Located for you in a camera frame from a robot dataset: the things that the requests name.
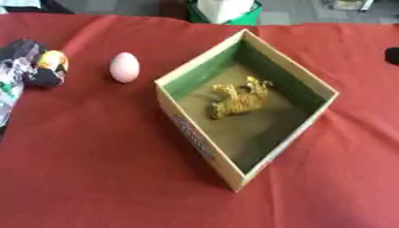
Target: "pink ball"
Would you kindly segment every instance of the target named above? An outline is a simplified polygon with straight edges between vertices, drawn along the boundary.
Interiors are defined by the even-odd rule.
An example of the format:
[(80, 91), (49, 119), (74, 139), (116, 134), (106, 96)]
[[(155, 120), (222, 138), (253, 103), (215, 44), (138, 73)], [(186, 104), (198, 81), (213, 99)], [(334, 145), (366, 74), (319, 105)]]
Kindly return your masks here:
[(110, 64), (111, 75), (121, 83), (135, 80), (139, 72), (139, 61), (131, 53), (119, 53)]

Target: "open box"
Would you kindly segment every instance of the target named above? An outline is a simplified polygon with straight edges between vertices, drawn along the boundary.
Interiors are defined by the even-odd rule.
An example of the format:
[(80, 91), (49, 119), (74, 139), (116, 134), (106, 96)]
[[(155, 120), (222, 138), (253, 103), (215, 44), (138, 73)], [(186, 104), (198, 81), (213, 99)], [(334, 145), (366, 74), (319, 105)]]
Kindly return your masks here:
[[(220, 96), (214, 84), (269, 80), (267, 105), (243, 115), (211, 119)], [(208, 163), (239, 191), (302, 134), (338, 92), (244, 29), (156, 80), (160, 107)]]

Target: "box bottom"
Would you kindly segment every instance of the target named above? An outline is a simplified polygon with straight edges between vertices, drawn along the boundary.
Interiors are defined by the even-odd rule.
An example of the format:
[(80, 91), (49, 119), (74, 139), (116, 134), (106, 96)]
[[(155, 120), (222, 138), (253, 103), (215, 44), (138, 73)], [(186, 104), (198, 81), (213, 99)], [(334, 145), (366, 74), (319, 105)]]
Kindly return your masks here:
[(234, 61), (177, 100), (188, 116), (244, 174), (308, 118), (306, 111), (291, 103), (276, 89), (270, 89), (264, 108), (218, 120), (211, 119), (208, 107), (211, 102), (221, 100), (220, 94), (212, 92), (212, 85), (245, 85), (247, 76), (262, 79), (262, 76)]

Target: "toy tiger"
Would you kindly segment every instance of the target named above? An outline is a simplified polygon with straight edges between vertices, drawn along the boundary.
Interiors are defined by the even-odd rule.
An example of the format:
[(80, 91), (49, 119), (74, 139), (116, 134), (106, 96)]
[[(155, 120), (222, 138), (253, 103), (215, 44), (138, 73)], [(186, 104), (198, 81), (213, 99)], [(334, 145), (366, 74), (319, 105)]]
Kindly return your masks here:
[(247, 84), (244, 86), (213, 85), (213, 91), (223, 94), (225, 97), (221, 102), (212, 103), (211, 118), (220, 119), (264, 107), (270, 86), (273, 86), (272, 82), (263, 81), (261, 83), (254, 77), (247, 77)]

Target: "red tablecloth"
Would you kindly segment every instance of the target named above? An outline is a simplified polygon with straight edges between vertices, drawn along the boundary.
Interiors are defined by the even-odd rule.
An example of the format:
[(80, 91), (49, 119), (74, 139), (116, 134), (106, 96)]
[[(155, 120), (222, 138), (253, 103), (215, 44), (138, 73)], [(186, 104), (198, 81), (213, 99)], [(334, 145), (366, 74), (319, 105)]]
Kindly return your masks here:
[[(398, 227), (397, 25), (250, 28), (341, 92), (240, 193), (163, 115), (152, 81), (245, 27), (161, 18), (0, 17), (0, 45), (29, 37), (70, 57), (66, 83), (29, 90), (0, 144), (1, 228)], [(132, 52), (137, 81), (110, 79)]]

